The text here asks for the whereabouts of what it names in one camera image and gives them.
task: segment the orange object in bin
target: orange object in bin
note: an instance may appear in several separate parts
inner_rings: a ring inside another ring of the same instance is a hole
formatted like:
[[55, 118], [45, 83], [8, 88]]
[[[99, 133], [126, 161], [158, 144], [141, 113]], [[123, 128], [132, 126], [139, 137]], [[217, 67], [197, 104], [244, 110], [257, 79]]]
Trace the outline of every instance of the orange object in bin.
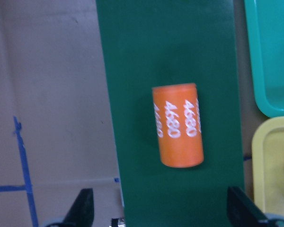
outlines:
[[185, 168], [203, 162], [197, 89], [194, 83], [152, 88], [163, 164]]

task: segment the white printed number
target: white printed number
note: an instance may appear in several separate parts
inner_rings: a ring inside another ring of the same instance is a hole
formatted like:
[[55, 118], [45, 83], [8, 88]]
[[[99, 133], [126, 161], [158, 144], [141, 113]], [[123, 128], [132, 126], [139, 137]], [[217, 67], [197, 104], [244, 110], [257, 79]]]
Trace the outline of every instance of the white printed number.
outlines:
[[181, 132], [179, 130], [180, 123], [175, 117], [179, 117], [178, 114], [176, 114], [173, 110], [176, 110], [177, 107], [173, 105], [172, 103], [166, 101], [165, 106], [165, 116], [166, 116], [166, 125], [168, 127], [168, 135], [171, 138], [179, 138], [181, 136]]
[[158, 111], [160, 110], [155, 103], [153, 103], [153, 108], [155, 109], [155, 118], [156, 118], [156, 126], [157, 126], [157, 135], [162, 138], [163, 131], [162, 131], [162, 123], [160, 121], [160, 115]]
[[185, 116], [185, 125], [186, 125], [186, 134], [189, 137], [195, 137], [197, 135], [197, 128], [196, 128], [196, 114], [192, 110], [195, 106], [189, 102], [188, 100], [185, 100], [184, 105], [184, 116]]

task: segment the green surface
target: green surface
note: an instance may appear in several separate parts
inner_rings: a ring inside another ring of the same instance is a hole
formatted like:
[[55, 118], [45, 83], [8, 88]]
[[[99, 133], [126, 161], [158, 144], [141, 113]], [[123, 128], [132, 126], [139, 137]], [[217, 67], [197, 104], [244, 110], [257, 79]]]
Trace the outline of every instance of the green surface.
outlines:
[[[243, 182], [229, 0], [98, 0], [128, 227], [227, 227], [227, 187]], [[204, 162], [160, 162], [151, 88], [197, 84]]]
[[245, 0], [245, 8], [257, 105], [284, 116], [284, 0]]

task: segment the teal tray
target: teal tray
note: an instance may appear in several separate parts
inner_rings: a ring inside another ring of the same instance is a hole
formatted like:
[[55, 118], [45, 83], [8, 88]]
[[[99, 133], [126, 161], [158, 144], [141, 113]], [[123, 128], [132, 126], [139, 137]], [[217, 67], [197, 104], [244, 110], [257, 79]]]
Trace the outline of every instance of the teal tray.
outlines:
[[256, 103], [284, 116], [284, 0], [245, 0]]

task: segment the orange cylinder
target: orange cylinder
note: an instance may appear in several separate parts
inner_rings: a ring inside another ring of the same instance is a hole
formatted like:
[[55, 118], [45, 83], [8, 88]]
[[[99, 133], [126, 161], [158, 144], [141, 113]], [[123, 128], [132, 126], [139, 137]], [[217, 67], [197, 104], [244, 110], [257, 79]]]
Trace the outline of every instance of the orange cylinder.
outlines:
[[169, 167], [203, 162], [197, 89], [194, 83], [152, 88], [160, 158]]

